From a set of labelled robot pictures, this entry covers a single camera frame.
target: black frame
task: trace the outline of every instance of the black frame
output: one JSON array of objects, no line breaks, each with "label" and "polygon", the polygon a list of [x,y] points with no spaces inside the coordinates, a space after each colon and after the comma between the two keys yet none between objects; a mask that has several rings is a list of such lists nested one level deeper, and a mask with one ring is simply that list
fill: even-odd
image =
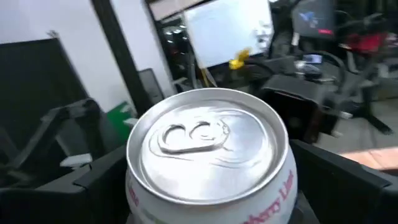
[{"label": "black frame", "polygon": [[136,107],[137,115],[140,117],[153,105],[139,78],[134,59],[123,36],[111,1],[91,0],[91,3],[109,42],[131,100]]}]

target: black stand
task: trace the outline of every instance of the black stand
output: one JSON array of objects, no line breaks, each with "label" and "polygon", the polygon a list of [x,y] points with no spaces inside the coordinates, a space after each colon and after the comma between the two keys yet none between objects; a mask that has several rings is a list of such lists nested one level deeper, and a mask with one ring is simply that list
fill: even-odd
[{"label": "black stand", "polygon": [[373,125],[381,133],[388,135],[393,134],[393,130],[377,117],[373,115],[373,110],[371,106],[373,86],[365,86],[361,89],[363,103],[356,103],[353,101],[347,102],[345,106],[345,111],[351,113],[354,118],[364,118],[371,125]]}]

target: white can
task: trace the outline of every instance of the white can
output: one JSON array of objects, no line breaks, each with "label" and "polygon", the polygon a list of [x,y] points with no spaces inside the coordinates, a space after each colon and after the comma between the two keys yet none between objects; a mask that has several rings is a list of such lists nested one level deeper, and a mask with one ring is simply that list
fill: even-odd
[{"label": "white can", "polygon": [[127,200],[145,224],[284,224],[297,196],[283,121],[236,90],[158,103],[132,130],[127,162]]}]

